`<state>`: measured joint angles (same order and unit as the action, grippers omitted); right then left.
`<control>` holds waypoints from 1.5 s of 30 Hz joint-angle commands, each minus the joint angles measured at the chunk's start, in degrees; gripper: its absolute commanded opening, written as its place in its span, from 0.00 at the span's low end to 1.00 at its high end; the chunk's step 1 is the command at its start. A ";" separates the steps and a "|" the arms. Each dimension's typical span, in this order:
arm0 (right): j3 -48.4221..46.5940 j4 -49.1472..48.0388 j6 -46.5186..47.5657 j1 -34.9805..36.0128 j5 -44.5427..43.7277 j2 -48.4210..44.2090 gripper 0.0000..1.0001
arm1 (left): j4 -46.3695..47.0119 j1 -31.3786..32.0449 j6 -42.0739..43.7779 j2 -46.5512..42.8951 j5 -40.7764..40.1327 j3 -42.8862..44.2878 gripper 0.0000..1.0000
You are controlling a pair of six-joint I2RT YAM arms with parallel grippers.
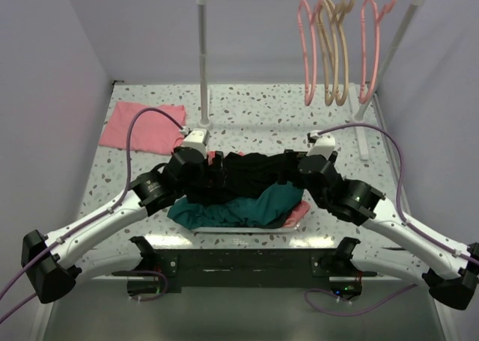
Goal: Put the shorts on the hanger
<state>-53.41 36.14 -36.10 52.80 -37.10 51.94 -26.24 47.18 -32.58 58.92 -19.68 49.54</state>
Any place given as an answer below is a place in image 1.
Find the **black shorts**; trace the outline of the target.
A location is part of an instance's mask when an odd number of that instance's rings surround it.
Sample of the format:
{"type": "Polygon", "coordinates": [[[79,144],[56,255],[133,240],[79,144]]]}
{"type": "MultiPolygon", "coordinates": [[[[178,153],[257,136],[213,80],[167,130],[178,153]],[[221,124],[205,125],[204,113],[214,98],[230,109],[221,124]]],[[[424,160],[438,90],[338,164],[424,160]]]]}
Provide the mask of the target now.
{"type": "Polygon", "coordinates": [[[304,194],[297,174],[304,155],[292,151],[276,155],[209,152],[205,176],[186,188],[186,199],[209,206],[240,197],[258,199],[267,190],[278,188],[280,196],[296,205],[304,194]]]}

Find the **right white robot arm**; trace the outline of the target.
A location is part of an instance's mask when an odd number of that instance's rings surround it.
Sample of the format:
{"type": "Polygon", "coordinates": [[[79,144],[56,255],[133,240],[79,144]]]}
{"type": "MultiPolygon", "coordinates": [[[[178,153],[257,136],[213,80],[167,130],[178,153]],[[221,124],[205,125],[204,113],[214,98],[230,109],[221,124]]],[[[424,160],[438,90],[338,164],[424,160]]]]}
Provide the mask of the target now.
{"type": "Polygon", "coordinates": [[[478,287],[478,244],[466,245],[437,233],[400,211],[373,186],[343,178],[335,169],[334,156],[305,156],[297,169],[299,181],[319,208],[399,247],[370,247],[345,238],[327,265],[343,276],[363,271],[407,280],[426,287],[436,301],[450,308],[468,307],[478,287]]]}

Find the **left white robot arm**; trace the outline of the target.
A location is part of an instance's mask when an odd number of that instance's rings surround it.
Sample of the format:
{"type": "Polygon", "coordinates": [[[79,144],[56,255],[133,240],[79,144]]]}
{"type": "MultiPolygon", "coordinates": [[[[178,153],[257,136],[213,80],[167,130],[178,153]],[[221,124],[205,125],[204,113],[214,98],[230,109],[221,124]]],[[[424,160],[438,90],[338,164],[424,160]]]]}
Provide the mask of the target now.
{"type": "Polygon", "coordinates": [[[140,174],[118,196],[91,214],[43,235],[32,230],[22,240],[21,265],[42,304],[73,290],[86,268],[79,259],[120,229],[172,206],[207,169],[207,148],[176,148],[163,165],[140,174]]]}

